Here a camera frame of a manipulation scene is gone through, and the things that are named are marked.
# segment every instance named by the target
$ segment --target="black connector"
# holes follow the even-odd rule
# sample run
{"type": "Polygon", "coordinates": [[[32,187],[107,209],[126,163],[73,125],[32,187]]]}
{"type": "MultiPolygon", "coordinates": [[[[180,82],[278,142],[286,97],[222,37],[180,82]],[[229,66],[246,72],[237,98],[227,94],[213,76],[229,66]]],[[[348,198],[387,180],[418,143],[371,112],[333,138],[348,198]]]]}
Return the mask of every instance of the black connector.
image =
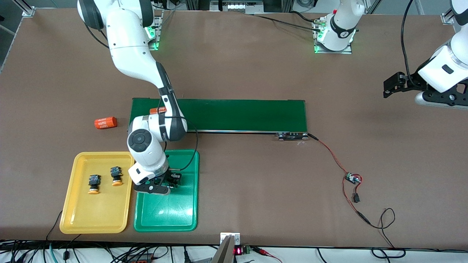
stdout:
{"type": "Polygon", "coordinates": [[[353,201],[354,203],[359,203],[359,202],[361,202],[361,200],[359,199],[359,194],[358,194],[358,193],[355,193],[355,194],[352,195],[352,201],[353,201]]]}
{"type": "Polygon", "coordinates": [[[70,252],[68,252],[68,250],[65,250],[65,252],[63,252],[63,260],[67,260],[70,258],[70,252]]]}
{"type": "Polygon", "coordinates": [[[189,253],[187,252],[187,248],[185,246],[183,247],[183,256],[185,257],[184,263],[192,263],[189,257],[189,253]]]}

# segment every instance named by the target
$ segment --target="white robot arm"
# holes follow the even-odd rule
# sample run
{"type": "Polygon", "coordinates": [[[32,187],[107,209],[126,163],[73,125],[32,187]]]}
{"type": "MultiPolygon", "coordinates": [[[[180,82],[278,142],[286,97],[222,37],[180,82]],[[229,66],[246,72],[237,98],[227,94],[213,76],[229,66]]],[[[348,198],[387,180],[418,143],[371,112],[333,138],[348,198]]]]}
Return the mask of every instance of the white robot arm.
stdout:
{"type": "Polygon", "coordinates": [[[150,0],[78,0],[78,12],[87,26],[106,28],[110,55],[120,72],[158,88],[167,111],[139,116],[131,122],[127,146],[137,163],[129,173],[136,185],[167,176],[169,165],[160,142],[182,139],[187,122],[164,67],[148,48],[144,27],[154,22],[150,0]]]}
{"type": "Polygon", "coordinates": [[[341,51],[352,41],[356,26],[364,14],[365,6],[362,0],[340,0],[336,12],[321,18],[325,21],[322,33],[317,41],[327,49],[341,51]]]}
{"type": "Polygon", "coordinates": [[[468,109],[468,1],[450,1],[461,30],[439,47],[410,77],[397,72],[384,82],[384,98],[396,92],[420,90],[421,105],[468,109]],[[464,91],[457,86],[464,86],[464,91]]]}

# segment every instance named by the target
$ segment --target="orange cap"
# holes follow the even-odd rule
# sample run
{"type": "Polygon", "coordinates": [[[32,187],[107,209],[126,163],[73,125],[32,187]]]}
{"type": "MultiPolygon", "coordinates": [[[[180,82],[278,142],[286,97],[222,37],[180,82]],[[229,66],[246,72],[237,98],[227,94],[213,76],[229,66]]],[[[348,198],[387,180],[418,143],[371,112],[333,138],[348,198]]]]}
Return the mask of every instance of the orange cap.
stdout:
{"type": "Polygon", "coordinates": [[[163,112],[166,112],[168,110],[166,109],[166,107],[152,108],[152,109],[149,109],[149,114],[156,114],[156,113],[158,113],[158,111],[160,113],[163,113],[163,112]]]}
{"type": "Polygon", "coordinates": [[[94,121],[94,126],[99,130],[112,128],[117,126],[117,119],[115,117],[97,119],[94,121]]]}

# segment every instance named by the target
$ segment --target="yellow tray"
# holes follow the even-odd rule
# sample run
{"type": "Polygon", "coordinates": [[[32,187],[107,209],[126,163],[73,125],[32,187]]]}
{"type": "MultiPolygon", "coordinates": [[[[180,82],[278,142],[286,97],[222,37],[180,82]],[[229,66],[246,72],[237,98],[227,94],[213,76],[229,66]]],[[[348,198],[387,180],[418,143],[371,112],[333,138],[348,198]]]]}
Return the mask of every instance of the yellow tray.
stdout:
{"type": "Polygon", "coordinates": [[[127,225],[132,180],[128,169],[135,163],[129,152],[84,152],[75,157],[66,191],[60,230],[64,234],[110,234],[127,225]],[[110,168],[122,168],[120,186],[112,186],[110,168]],[[100,175],[99,194],[90,195],[89,176],[100,175]]]}

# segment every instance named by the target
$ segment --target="table surface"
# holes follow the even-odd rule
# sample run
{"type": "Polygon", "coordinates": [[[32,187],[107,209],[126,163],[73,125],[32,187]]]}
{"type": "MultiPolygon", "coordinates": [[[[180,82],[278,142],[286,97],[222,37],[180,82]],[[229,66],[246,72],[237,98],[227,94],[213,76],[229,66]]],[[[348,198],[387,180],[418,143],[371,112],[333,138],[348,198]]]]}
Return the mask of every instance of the table surface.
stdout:
{"type": "MultiPolygon", "coordinates": [[[[293,14],[272,16],[307,26],[293,14]]],[[[383,81],[404,70],[401,19],[363,16],[353,54],[332,55],[314,54],[307,30],[235,12],[176,12],[153,56],[179,98],[305,100],[309,132],[364,178],[357,209],[374,224],[385,208],[395,210],[385,231],[395,246],[466,249],[468,115],[418,106],[416,92],[382,98],[383,81]]],[[[414,70],[453,29],[438,16],[410,16],[405,32],[414,70]]],[[[2,238],[45,238],[63,207],[74,157],[126,150],[133,97],[158,93],[114,67],[76,9],[40,9],[23,19],[0,74],[2,238]],[[93,121],[107,116],[119,126],[97,130],[93,121]]],[[[168,148],[194,142],[188,134],[168,148]]],[[[317,141],[201,134],[198,150],[194,231],[135,232],[133,193],[122,233],[80,239],[215,244],[220,232],[240,232],[242,242],[258,245],[387,246],[348,206],[343,173],[317,141]]],[[[73,237],[56,227],[50,239],[73,237]]]]}

